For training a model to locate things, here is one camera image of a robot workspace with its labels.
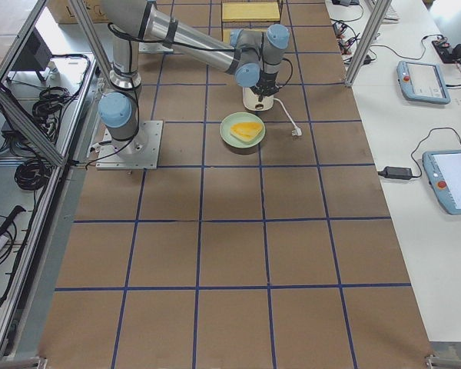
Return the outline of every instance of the yellow box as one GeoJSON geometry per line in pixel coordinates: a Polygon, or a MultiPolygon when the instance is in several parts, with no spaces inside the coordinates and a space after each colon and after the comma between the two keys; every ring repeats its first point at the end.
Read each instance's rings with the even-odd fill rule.
{"type": "Polygon", "coordinates": [[[279,22],[276,2],[224,2],[222,22],[279,22]]]}
{"type": "MultiPolygon", "coordinates": [[[[91,16],[94,23],[107,23],[109,22],[108,17],[101,9],[101,0],[84,0],[87,12],[91,16]]],[[[68,0],[49,0],[46,5],[53,15],[53,19],[59,25],[68,25],[77,23],[77,19],[71,10],[68,0]]]]}

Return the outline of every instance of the cardboard box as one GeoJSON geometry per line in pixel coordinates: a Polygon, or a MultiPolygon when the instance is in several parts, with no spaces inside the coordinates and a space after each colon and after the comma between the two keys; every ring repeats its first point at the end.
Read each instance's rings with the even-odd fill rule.
{"type": "MultiPolygon", "coordinates": [[[[101,9],[101,0],[84,0],[88,14],[94,23],[107,23],[109,19],[101,9]]],[[[49,0],[46,5],[59,25],[77,23],[68,0],[49,0]]]]}

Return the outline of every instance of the display screen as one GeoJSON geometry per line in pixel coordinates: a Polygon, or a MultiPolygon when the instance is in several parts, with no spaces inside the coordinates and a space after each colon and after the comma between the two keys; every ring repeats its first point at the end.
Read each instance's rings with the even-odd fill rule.
{"type": "Polygon", "coordinates": [[[440,173],[453,196],[456,209],[461,209],[461,152],[454,154],[435,154],[433,156],[440,173]]]}
{"type": "Polygon", "coordinates": [[[431,98],[446,97],[435,66],[414,63],[406,63],[406,65],[415,95],[431,98]]]}

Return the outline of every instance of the white cable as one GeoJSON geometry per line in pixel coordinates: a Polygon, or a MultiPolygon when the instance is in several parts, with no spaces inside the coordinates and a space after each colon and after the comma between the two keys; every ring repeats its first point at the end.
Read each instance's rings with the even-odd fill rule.
{"type": "Polygon", "coordinates": [[[302,130],[299,127],[297,127],[297,125],[295,124],[295,121],[292,119],[289,112],[286,110],[284,103],[279,98],[274,98],[274,100],[280,102],[280,105],[282,105],[282,108],[284,109],[285,114],[290,119],[290,123],[292,123],[294,125],[294,130],[292,131],[292,135],[293,136],[302,136],[302,130]]]}

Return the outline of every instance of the wire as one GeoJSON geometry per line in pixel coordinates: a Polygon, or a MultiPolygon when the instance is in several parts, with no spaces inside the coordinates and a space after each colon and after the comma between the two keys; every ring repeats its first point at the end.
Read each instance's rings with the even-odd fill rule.
{"type": "Polygon", "coordinates": [[[283,60],[286,61],[287,63],[289,63],[289,65],[290,65],[290,74],[289,74],[289,78],[287,78],[285,83],[279,87],[280,90],[289,84],[290,80],[292,79],[292,76],[294,75],[294,66],[292,65],[292,62],[290,61],[290,59],[284,58],[283,60]]]}
{"type": "Polygon", "coordinates": [[[22,190],[36,191],[45,186],[51,177],[47,167],[38,155],[20,164],[15,170],[14,180],[22,190]]]}
{"type": "Polygon", "coordinates": [[[372,59],[372,61],[371,61],[371,63],[372,63],[372,62],[377,60],[377,54],[374,51],[372,51],[371,49],[369,49],[369,51],[374,54],[374,59],[372,59]]]}
{"type": "Polygon", "coordinates": [[[2,143],[2,146],[0,147],[0,154],[1,154],[2,152],[7,151],[7,150],[9,149],[10,143],[11,143],[11,142],[10,142],[10,139],[9,139],[9,138],[5,138],[5,140],[4,140],[3,143],[2,143]]]}
{"type": "Polygon", "coordinates": [[[111,143],[112,143],[112,140],[96,142],[95,144],[91,146],[91,148],[89,148],[89,152],[97,151],[98,149],[101,148],[101,146],[109,145],[111,143]]]}
{"type": "Polygon", "coordinates": [[[355,18],[355,19],[348,19],[348,20],[343,20],[343,19],[333,19],[333,18],[330,18],[330,20],[332,20],[333,22],[355,22],[355,21],[358,21],[359,19],[361,19],[363,17],[363,6],[361,4],[359,4],[360,6],[360,9],[362,9],[362,12],[360,13],[360,15],[355,18]]]}
{"type": "Polygon", "coordinates": [[[2,307],[4,302],[7,300],[8,293],[10,292],[10,289],[12,288],[12,283],[13,283],[13,281],[15,279],[16,274],[17,274],[18,267],[21,264],[22,254],[24,253],[25,246],[28,243],[28,239],[29,239],[29,236],[30,236],[31,231],[32,231],[32,222],[35,219],[35,216],[36,216],[36,214],[38,212],[38,208],[39,208],[38,205],[41,203],[41,199],[43,198],[45,192],[46,192],[46,186],[44,186],[43,189],[41,190],[41,194],[39,195],[38,200],[36,200],[36,198],[35,198],[35,203],[34,203],[34,207],[33,207],[32,212],[31,212],[31,217],[29,218],[27,231],[25,232],[25,236],[24,236],[24,239],[22,240],[21,246],[19,247],[19,249],[17,250],[17,253],[15,254],[15,260],[14,260],[14,264],[12,265],[12,270],[11,270],[10,273],[8,273],[7,286],[5,287],[5,291],[4,291],[3,295],[0,297],[0,308],[2,307]]]}
{"type": "Polygon", "coordinates": [[[10,82],[12,85],[14,83],[17,84],[17,85],[26,85],[26,86],[29,86],[29,87],[37,88],[38,90],[45,90],[46,88],[48,88],[48,87],[42,87],[42,86],[33,85],[32,83],[27,83],[27,82],[23,82],[23,81],[17,81],[16,79],[11,79],[11,78],[7,78],[7,81],[10,82]]]}
{"type": "Polygon", "coordinates": [[[353,45],[358,44],[360,40],[360,33],[356,33],[355,30],[350,27],[345,21],[336,21],[333,25],[340,25],[339,30],[340,34],[337,35],[338,37],[338,45],[340,47],[340,51],[342,52],[342,55],[350,55],[350,49],[352,48],[353,45]],[[345,31],[349,29],[353,33],[353,37],[350,37],[348,40],[344,41],[341,36],[345,33],[345,31]]]}
{"type": "Polygon", "coordinates": [[[82,58],[86,61],[85,70],[82,73],[81,81],[80,81],[77,91],[74,92],[74,94],[72,94],[70,98],[67,98],[61,102],[62,107],[59,110],[58,118],[54,118],[54,123],[58,125],[55,128],[55,135],[53,136],[52,141],[56,143],[60,135],[61,123],[63,122],[63,117],[65,116],[65,112],[67,111],[71,103],[78,97],[78,95],[80,94],[80,91],[82,90],[82,87],[84,86],[85,74],[88,72],[88,70],[91,67],[91,59],[85,54],[61,54],[61,55],[53,55],[53,58],[82,58]]]}
{"type": "Polygon", "coordinates": [[[70,91],[63,87],[48,87],[39,93],[39,101],[32,106],[32,116],[37,126],[56,143],[60,134],[61,121],[55,114],[61,114],[65,103],[70,101],[70,91]]]}
{"type": "MultiPolygon", "coordinates": [[[[3,215],[0,215],[0,218],[6,219],[7,217],[5,217],[3,215]]],[[[14,227],[14,234],[12,235],[12,233],[10,231],[5,231],[5,233],[8,235],[9,242],[7,242],[7,243],[9,244],[9,246],[8,246],[8,248],[5,249],[5,252],[0,254],[0,265],[5,263],[8,256],[12,253],[12,247],[14,246],[15,240],[17,238],[17,225],[15,224],[14,221],[12,221],[11,225],[14,227]]]]}
{"type": "Polygon", "coordinates": [[[421,58],[423,58],[423,56],[425,55],[426,51],[427,51],[427,48],[425,46],[425,44],[423,43],[423,41],[425,41],[428,37],[431,37],[431,36],[442,36],[440,34],[435,34],[435,35],[426,35],[426,36],[423,36],[422,39],[420,40],[420,43],[422,44],[422,47],[423,47],[423,52],[421,54],[420,57],[418,58],[411,58],[409,56],[402,56],[400,54],[398,54],[396,52],[396,50],[390,48],[389,46],[387,45],[371,45],[370,47],[373,48],[373,47],[377,47],[377,48],[387,48],[389,49],[390,51],[392,51],[396,56],[399,56],[400,58],[403,58],[403,59],[409,59],[409,60],[420,60],[421,58]]]}
{"type": "MultiPolygon", "coordinates": [[[[108,29],[114,35],[118,36],[119,38],[121,38],[121,39],[123,39],[125,41],[140,42],[142,44],[160,44],[160,43],[164,42],[164,40],[144,40],[142,38],[133,37],[132,35],[130,35],[128,33],[118,31],[114,27],[114,23],[108,23],[108,29]]],[[[185,48],[192,48],[194,50],[201,50],[203,52],[235,52],[236,51],[235,48],[202,48],[200,46],[186,44],[184,42],[177,42],[177,41],[173,41],[171,44],[172,45],[177,45],[177,46],[183,46],[185,48]]]]}
{"type": "MultiPolygon", "coordinates": [[[[5,87],[1,82],[0,82],[0,91],[4,92],[10,98],[11,102],[15,106],[17,106],[17,108],[20,111],[22,111],[31,121],[34,122],[34,117],[32,117],[32,115],[22,107],[22,105],[18,102],[17,98],[15,98],[15,96],[12,94],[12,92],[7,87],[5,87]]],[[[1,103],[0,103],[0,107],[1,107],[2,114],[4,114],[5,108],[3,107],[3,105],[1,103]]]]}
{"type": "Polygon", "coordinates": [[[446,85],[447,88],[458,88],[461,87],[461,85],[446,85]]]}
{"type": "Polygon", "coordinates": [[[452,128],[452,127],[437,127],[437,128],[432,128],[429,133],[427,134],[427,136],[425,136],[425,138],[423,138],[422,140],[419,141],[418,145],[415,147],[415,149],[410,153],[410,157],[412,158],[412,160],[415,162],[416,166],[418,167],[418,170],[420,172],[419,175],[414,175],[413,178],[420,178],[422,177],[422,168],[419,166],[418,162],[415,160],[415,158],[413,157],[413,154],[415,154],[415,152],[419,149],[420,145],[422,144],[422,142],[424,142],[425,140],[427,140],[430,135],[432,134],[432,132],[434,131],[442,131],[442,130],[446,130],[446,129],[449,129],[450,131],[453,131],[454,134],[456,135],[457,139],[458,139],[458,142],[459,144],[461,145],[461,136],[459,136],[459,133],[457,132],[456,129],[452,128]]]}
{"type": "Polygon", "coordinates": [[[282,109],[284,110],[285,114],[287,115],[287,117],[289,118],[290,120],[290,123],[292,123],[292,125],[294,126],[294,129],[292,131],[292,135],[293,136],[302,136],[302,130],[295,124],[295,121],[292,119],[292,117],[290,116],[289,112],[287,111],[287,109],[285,108],[285,105],[284,103],[279,99],[279,98],[274,98],[275,101],[278,101],[280,103],[280,105],[282,105],[282,109]]]}

